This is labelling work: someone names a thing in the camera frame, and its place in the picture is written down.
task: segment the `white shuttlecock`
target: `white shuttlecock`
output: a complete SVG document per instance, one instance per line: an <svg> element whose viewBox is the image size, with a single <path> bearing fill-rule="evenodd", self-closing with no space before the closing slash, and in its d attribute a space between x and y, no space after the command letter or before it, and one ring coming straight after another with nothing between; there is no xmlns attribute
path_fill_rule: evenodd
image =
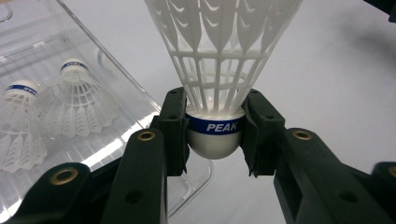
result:
<svg viewBox="0 0 396 224"><path fill-rule="evenodd" d="M302 0L145 0L190 105L188 141L221 159L240 143L240 107Z"/></svg>
<svg viewBox="0 0 396 224"><path fill-rule="evenodd" d="M110 126L118 115L118 104L90 77L83 61L69 59L59 78L37 97L34 111L43 133L73 138L99 133Z"/></svg>
<svg viewBox="0 0 396 224"><path fill-rule="evenodd" d="M40 87L30 80L13 82L0 97L0 169L14 173L42 163L47 149L30 120Z"/></svg>

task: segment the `shuttlecock cork base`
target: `shuttlecock cork base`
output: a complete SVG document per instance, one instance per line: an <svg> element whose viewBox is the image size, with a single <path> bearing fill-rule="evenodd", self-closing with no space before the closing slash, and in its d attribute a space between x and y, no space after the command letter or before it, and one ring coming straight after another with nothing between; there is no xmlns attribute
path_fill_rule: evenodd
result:
<svg viewBox="0 0 396 224"><path fill-rule="evenodd" d="M201 157L223 159L239 147L245 127L245 111L242 108L232 115L209 116L194 111L189 105L186 118L189 123L189 145Z"/></svg>

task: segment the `white table surface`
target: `white table surface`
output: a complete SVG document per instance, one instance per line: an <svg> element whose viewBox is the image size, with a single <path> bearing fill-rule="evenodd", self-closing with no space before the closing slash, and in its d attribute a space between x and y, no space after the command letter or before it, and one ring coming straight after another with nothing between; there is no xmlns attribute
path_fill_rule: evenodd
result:
<svg viewBox="0 0 396 224"><path fill-rule="evenodd" d="M159 104L180 86L143 0L64 1ZM396 161L396 24L363 1L304 0L254 88L343 163ZM248 177L240 149L214 167L171 223L285 223L273 178Z"/></svg>

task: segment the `transparent plastic box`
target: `transparent plastic box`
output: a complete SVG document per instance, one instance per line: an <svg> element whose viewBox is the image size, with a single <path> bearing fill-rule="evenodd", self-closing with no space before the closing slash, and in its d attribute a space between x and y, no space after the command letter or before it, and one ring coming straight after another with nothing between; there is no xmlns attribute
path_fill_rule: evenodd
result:
<svg viewBox="0 0 396 224"><path fill-rule="evenodd" d="M77 161L96 170L121 157L129 136L149 126L160 107L79 22L62 1L0 1L0 92L28 78L45 86L60 75L62 62L84 60L91 76L116 99L120 113L111 126L88 137L59 136L48 156L31 170L0 171L0 222L12 216L27 190L48 169ZM191 153L188 173L168 178L168 214L172 217L205 186L212 163Z"/></svg>

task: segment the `blue band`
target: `blue band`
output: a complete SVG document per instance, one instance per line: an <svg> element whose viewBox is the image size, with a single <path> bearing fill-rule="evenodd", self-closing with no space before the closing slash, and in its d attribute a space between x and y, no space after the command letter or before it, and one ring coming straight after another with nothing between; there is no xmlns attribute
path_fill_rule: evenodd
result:
<svg viewBox="0 0 396 224"><path fill-rule="evenodd" d="M186 114L189 122L189 129L197 133L224 135L238 133L245 127L245 116L239 119L229 120L207 120L198 119Z"/></svg>
<svg viewBox="0 0 396 224"><path fill-rule="evenodd" d="M83 68L88 70L88 67L85 66L85 64L83 64L83 63L69 62L69 63L65 63L64 66L62 66L61 71L64 70L66 67L72 66L72 65L81 66L81 67L83 67Z"/></svg>
<svg viewBox="0 0 396 224"><path fill-rule="evenodd" d="M37 91L33 90L30 87L23 86L23 85L12 85L12 86L9 86L9 87L7 87L6 91L9 91L9 90L27 91L27 92L31 93L32 95L37 95Z"/></svg>

